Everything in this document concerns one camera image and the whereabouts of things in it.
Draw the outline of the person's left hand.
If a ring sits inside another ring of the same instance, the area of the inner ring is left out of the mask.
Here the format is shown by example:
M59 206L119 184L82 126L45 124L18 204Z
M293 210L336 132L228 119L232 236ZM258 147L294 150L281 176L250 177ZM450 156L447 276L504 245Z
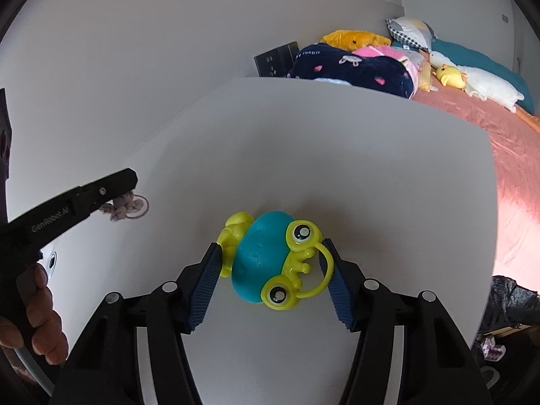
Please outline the person's left hand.
M36 284L36 291L27 301L27 319L35 328L32 347L38 355L45 356L49 365L59 365L68 357L68 339L62 331L61 317L53 309L45 269L39 263L33 264L30 269Z

